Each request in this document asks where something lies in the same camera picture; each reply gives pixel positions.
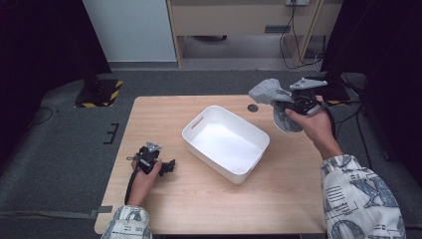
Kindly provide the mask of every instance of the wooden table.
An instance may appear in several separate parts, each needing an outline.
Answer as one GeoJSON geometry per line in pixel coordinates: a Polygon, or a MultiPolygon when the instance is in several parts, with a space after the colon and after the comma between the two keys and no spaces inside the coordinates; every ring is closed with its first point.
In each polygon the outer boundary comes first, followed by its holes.
{"type": "Polygon", "coordinates": [[[304,234],[324,233],[320,155],[303,132],[283,133],[273,122],[273,108],[247,107],[249,96],[139,97],[131,111],[102,206],[96,232],[103,233],[123,206],[130,162],[147,140],[162,145],[163,161],[176,159],[173,172],[159,177],[148,196],[154,234],[304,234]],[[265,131],[271,142],[240,185],[233,184],[191,154],[183,129],[209,106],[222,107],[265,131]]]}

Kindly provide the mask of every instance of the hand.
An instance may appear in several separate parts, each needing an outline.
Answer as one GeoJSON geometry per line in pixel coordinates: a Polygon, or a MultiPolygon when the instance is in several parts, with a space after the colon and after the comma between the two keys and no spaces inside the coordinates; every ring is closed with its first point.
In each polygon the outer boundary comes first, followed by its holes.
{"type": "MultiPolygon", "coordinates": [[[[316,98],[320,102],[322,101],[322,97],[316,98]]],[[[314,142],[322,159],[343,154],[332,135],[331,122],[326,111],[320,109],[312,117],[306,117],[301,116],[290,109],[286,109],[286,114],[304,129],[308,138],[314,142]]]]}
{"type": "MultiPolygon", "coordinates": [[[[127,200],[127,205],[133,205],[141,207],[149,194],[149,191],[154,186],[155,180],[157,178],[158,172],[161,169],[162,161],[158,161],[154,164],[152,170],[145,174],[140,170],[136,178],[133,181],[133,185],[130,190],[129,199],[127,200]]],[[[136,168],[136,160],[132,161],[132,168],[136,168]]]]}

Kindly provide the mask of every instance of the person's left hand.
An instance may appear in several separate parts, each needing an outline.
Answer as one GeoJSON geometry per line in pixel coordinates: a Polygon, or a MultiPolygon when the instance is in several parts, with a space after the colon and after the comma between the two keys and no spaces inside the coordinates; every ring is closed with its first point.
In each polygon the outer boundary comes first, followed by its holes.
{"type": "MultiPolygon", "coordinates": [[[[154,186],[158,172],[161,169],[161,165],[162,161],[161,159],[158,159],[158,161],[154,164],[154,167],[148,174],[145,174],[142,170],[137,173],[130,190],[127,205],[133,205],[138,207],[141,207],[143,205],[146,197],[149,194],[149,191],[154,186]]],[[[136,160],[132,161],[131,166],[132,168],[136,168],[136,160]]]]}

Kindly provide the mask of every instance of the white wall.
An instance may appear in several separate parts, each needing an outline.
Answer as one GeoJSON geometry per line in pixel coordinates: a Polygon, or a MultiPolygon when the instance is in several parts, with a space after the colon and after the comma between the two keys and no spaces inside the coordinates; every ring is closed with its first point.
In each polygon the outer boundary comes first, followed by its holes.
{"type": "Polygon", "coordinates": [[[165,0],[84,0],[109,62],[176,62],[165,0]]]}

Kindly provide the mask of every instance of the electrical outlet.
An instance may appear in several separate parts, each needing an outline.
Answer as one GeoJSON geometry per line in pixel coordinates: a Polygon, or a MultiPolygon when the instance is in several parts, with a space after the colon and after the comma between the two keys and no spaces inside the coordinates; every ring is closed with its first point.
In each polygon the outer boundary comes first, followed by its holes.
{"type": "Polygon", "coordinates": [[[310,0],[286,0],[286,5],[293,6],[295,3],[296,6],[308,6],[310,5],[310,0]]]}

